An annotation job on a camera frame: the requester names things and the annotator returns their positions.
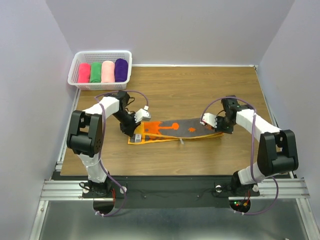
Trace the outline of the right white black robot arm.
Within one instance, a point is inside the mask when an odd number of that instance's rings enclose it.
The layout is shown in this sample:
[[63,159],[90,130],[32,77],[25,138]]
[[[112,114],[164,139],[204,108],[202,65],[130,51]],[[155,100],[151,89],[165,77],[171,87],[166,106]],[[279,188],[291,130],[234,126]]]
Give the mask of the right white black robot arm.
[[224,133],[232,133],[239,125],[251,134],[250,165],[236,171],[231,178],[230,189],[242,195],[248,186],[275,175],[295,171],[299,167],[296,136],[292,130],[282,130],[257,114],[247,102],[226,96],[221,99],[225,116],[217,116],[216,127]]

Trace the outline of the orange towel with blue spots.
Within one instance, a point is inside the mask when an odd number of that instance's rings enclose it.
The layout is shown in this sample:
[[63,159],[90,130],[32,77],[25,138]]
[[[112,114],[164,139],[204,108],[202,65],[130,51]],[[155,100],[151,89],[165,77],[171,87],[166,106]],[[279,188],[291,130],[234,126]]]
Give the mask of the orange towel with blue spots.
[[[135,134],[142,135],[142,141],[135,143]],[[178,119],[167,121],[142,122],[128,138],[129,145],[143,145],[158,142],[196,140],[222,137],[222,132],[217,132],[200,124],[198,118]]]

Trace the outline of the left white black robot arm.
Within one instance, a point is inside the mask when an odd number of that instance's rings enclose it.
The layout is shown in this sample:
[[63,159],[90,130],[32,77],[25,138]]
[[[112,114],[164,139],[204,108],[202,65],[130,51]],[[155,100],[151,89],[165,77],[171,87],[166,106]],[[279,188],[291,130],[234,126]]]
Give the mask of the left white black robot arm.
[[111,193],[107,170],[101,166],[106,119],[114,116],[122,133],[132,137],[140,123],[136,120],[136,113],[127,110],[130,99],[125,91],[108,93],[92,107],[71,114],[66,145],[80,158],[87,171],[88,181],[80,184],[85,193],[100,197]]

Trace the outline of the pink microfiber towel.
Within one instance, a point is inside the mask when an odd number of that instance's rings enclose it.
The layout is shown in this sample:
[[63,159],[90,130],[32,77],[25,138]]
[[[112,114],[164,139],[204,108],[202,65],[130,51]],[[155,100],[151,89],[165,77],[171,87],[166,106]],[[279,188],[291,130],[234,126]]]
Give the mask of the pink microfiber towel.
[[87,84],[90,82],[91,65],[89,63],[80,63],[78,67],[78,79],[79,84]]

